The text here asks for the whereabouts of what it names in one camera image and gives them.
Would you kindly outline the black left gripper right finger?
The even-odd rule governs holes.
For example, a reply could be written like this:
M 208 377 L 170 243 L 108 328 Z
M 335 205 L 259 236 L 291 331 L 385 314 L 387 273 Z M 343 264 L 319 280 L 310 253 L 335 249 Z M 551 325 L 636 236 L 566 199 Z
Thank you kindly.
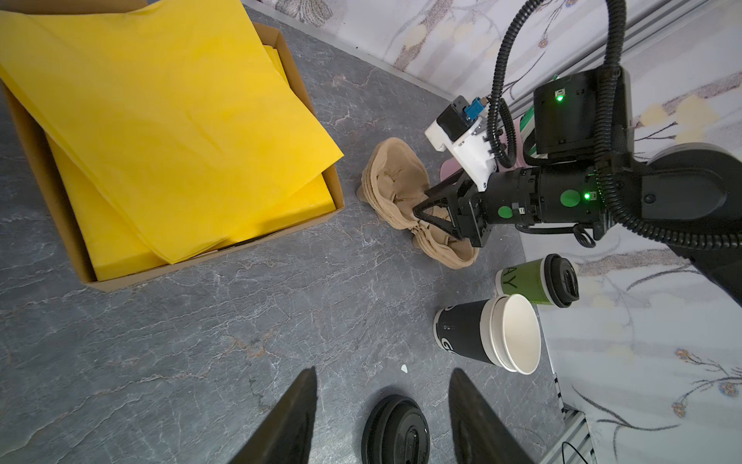
M 533 463 L 461 368 L 452 371 L 448 405 L 458 463 Z

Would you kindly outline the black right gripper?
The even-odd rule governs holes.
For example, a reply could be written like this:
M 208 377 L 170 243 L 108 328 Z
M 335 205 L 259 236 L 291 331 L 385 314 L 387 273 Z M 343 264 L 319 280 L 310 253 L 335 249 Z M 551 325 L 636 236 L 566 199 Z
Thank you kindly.
M 603 238 L 603 203 L 595 169 L 588 164 L 496 172 L 482 193 L 469 188 L 470 176 L 457 170 L 425 191 L 436 201 L 417 204 L 414 216 L 475 247 L 484 246 L 491 228 L 501 224 L 531 235 L 571 235 L 583 247 L 593 247 Z M 448 205 L 439 201 L 457 199 L 456 224 Z

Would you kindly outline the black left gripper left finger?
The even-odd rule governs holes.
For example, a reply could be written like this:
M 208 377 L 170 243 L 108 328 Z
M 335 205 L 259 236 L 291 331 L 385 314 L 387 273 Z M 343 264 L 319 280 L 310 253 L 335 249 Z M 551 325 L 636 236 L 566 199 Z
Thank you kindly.
M 307 464 L 317 398 L 316 369 L 304 369 L 229 463 Z

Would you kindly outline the black plastic cup lids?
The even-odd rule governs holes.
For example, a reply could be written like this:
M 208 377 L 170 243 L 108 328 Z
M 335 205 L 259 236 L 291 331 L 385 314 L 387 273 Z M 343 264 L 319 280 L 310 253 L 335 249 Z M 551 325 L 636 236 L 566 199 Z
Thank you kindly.
M 363 464 L 426 464 L 430 430 L 415 400 L 401 394 L 384 397 L 372 410 L 361 438 Z

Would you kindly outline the green paper cup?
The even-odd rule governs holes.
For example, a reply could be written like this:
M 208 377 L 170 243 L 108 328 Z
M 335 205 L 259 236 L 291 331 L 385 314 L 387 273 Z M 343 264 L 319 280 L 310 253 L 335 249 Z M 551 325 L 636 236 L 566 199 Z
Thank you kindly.
M 554 305 L 548 288 L 545 258 L 518 266 L 503 268 L 496 273 L 498 295 L 522 295 L 533 304 Z

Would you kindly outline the black paper cup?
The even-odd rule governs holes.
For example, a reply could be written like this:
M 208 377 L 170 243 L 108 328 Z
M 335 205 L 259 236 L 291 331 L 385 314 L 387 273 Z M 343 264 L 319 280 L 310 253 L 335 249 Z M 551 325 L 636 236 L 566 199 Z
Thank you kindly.
M 434 317 L 433 334 L 442 350 L 508 372 L 531 375 L 540 363 L 539 320 L 522 295 L 441 309 Z

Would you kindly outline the black cup lid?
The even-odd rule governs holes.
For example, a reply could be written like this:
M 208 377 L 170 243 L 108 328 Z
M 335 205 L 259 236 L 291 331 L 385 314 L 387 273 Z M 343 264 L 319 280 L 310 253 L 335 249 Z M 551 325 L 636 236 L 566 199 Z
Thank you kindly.
M 545 292 L 549 301 L 556 307 L 570 307 L 579 301 L 580 291 L 577 274 L 572 263 L 556 253 L 547 255 L 543 260 Z

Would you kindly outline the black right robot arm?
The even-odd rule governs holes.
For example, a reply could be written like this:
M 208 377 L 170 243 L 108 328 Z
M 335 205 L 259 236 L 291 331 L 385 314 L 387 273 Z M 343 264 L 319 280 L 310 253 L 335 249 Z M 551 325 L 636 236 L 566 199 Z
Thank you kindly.
M 621 225 L 669 247 L 732 299 L 741 297 L 741 162 L 700 142 L 642 162 L 634 156 L 630 77 L 621 65 L 626 5 L 611 1 L 601 66 L 536 88 L 529 122 L 504 98 L 506 66 L 538 3 L 510 23 L 488 96 L 455 99 L 427 137 L 458 170 L 415 205 L 419 220 L 483 247 L 511 224 L 533 235 L 571 235 L 594 247 Z

